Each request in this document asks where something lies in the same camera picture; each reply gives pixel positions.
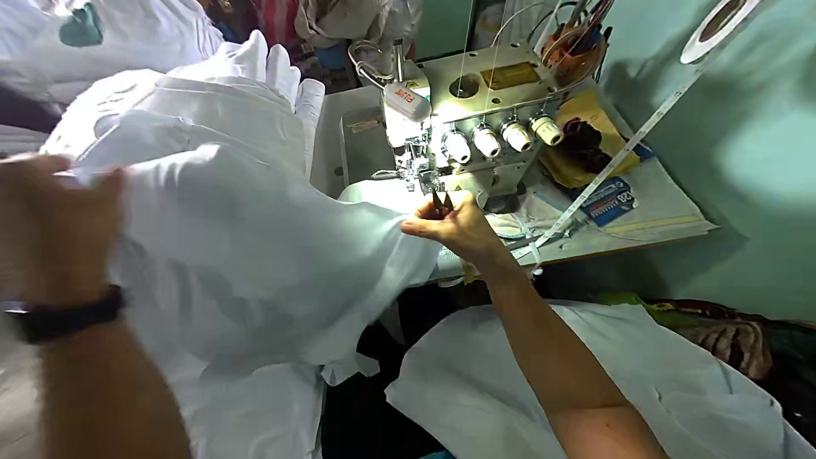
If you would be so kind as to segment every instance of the tape roll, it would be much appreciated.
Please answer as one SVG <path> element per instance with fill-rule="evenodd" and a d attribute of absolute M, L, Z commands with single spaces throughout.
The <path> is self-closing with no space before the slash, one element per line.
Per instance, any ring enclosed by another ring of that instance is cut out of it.
<path fill-rule="evenodd" d="M 721 0 L 692 33 L 680 55 L 680 62 L 691 64 L 722 43 L 751 15 L 761 0 Z"/>

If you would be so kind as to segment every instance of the green wall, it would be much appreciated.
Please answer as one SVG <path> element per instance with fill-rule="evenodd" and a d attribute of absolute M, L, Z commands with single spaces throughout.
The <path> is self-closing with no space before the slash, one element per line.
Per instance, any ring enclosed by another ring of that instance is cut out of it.
<path fill-rule="evenodd" d="M 464 49 L 470 0 L 424 0 L 416 39 L 416 58 Z"/>
<path fill-rule="evenodd" d="M 637 128 L 690 72 L 678 58 L 711 0 L 618 0 L 602 85 Z M 765 0 L 646 138 L 722 228 L 548 267 L 556 294 L 698 298 L 816 319 L 816 2 Z"/>

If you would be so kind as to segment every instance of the hand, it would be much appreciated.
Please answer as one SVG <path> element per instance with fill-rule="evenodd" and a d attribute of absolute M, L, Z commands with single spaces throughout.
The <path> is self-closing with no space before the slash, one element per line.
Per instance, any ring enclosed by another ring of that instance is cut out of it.
<path fill-rule="evenodd" d="M 475 265 L 482 276 L 518 269 L 518 263 L 490 228 L 473 195 L 468 191 L 454 191 L 449 195 L 454 210 L 442 220 L 429 220 L 435 213 L 429 194 L 428 201 L 415 212 L 416 218 L 402 223 L 402 232 L 445 244 Z"/>
<path fill-rule="evenodd" d="M 53 176 L 69 167 L 61 156 L 0 161 L 0 300 L 70 307 L 107 294 L 124 172 L 70 189 Z"/>

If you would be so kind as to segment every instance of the watch strap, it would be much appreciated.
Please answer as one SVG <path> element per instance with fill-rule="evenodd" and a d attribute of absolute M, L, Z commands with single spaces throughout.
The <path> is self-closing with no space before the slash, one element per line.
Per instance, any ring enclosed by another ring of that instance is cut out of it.
<path fill-rule="evenodd" d="M 112 322 L 123 306 L 122 290 L 110 286 L 103 300 L 88 305 L 64 310 L 38 305 L 31 310 L 7 310 L 6 313 L 17 322 L 29 344 L 40 344 L 73 335 L 97 323 Z"/>

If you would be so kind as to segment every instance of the white cloth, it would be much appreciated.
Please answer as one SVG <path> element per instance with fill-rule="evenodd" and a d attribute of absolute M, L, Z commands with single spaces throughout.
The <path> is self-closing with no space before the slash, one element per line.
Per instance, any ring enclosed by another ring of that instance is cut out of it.
<path fill-rule="evenodd" d="M 553 309 L 672 459 L 769 459 L 793 449 L 769 394 L 642 307 L 558 302 Z M 565 457 L 491 306 L 452 314 L 423 336 L 386 394 L 459 459 Z M 795 449 L 816 457 L 801 441 Z"/>
<path fill-rule="evenodd" d="M 68 104 L 94 81 L 123 70 L 166 72 L 200 62 L 223 42 L 196 0 L 61 0 L 48 12 L 25 0 L 6 1 L 0 83 L 40 101 Z M 102 43 L 63 44 L 60 27 L 86 2 L 99 17 Z"/>
<path fill-rule="evenodd" d="M 439 250 L 403 235 L 397 212 L 308 183 L 320 83 L 301 83 L 309 96 L 293 71 L 267 79 L 268 58 L 285 52 L 266 50 L 254 32 L 168 75 L 98 81 L 41 149 L 74 157 L 83 184 L 99 167 L 131 165 L 110 274 L 200 458 L 313 455 L 317 365 L 347 362 Z"/>

